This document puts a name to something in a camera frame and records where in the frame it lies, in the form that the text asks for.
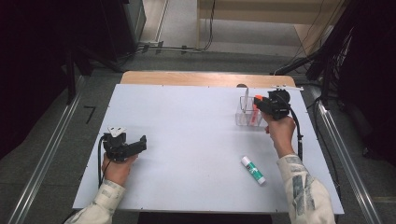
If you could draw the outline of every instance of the white tabletop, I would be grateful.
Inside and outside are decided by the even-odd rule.
[[[277,155],[263,127],[235,125],[243,88],[117,85],[82,178],[73,208],[92,202],[97,192],[97,144],[108,126],[127,128],[127,143],[145,134],[119,209],[199,213],[288,212]],[[250,89],[268,96],[270,89]],[[299,91],[289,91],[300,124],[304,164],[344,214]],[[296,136],[292,140],[297,148]],[[260,186],[242,165],[248,156],[263,173]]]

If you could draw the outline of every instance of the patterned sleeve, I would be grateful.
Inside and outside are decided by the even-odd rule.
[[[334,223],[329,192],[295,154],[277,161],[288,198],[291,223]]]
[[[65,224],[110,224],[113,214],[119,205],[125,188],[104,180],[93,202],[65,222]]]

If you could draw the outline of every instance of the marker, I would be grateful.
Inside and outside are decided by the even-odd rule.
[[[262,100],[262,96],[261,95],[255,95],[255,98]],[[254,126],[257,123],[257,117],[259,115],[259,109],[257,108],[256,105],[253,105],[253,114],[251,116],[251,120],[250,120],[250,125]]]
[[[254,177],[254,179],[256,179],[257,182],[259,182],[260,185],[265,182],[265,178],[262,175],[262,173],[256,168],[256,166],[247,156],[243,157],[241,162],[248,169],[248,171]]]

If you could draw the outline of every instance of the clear plastic container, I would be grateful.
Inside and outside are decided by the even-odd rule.
[[[239,97],[238,107],[235,113],[235,123],[240,126],[266,126],[265,120],[262,118],[262,112],[256,108],[254,97]]]

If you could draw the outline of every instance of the white glue stick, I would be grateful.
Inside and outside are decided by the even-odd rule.
[[[265,182],[265,178],[264,176],[262,176],[262,173],[256,168],[256,166],[247,156],[242,158],[241,162],[248,169],[250,174],[257,180],[257,182],[259,182],[260,185]]]

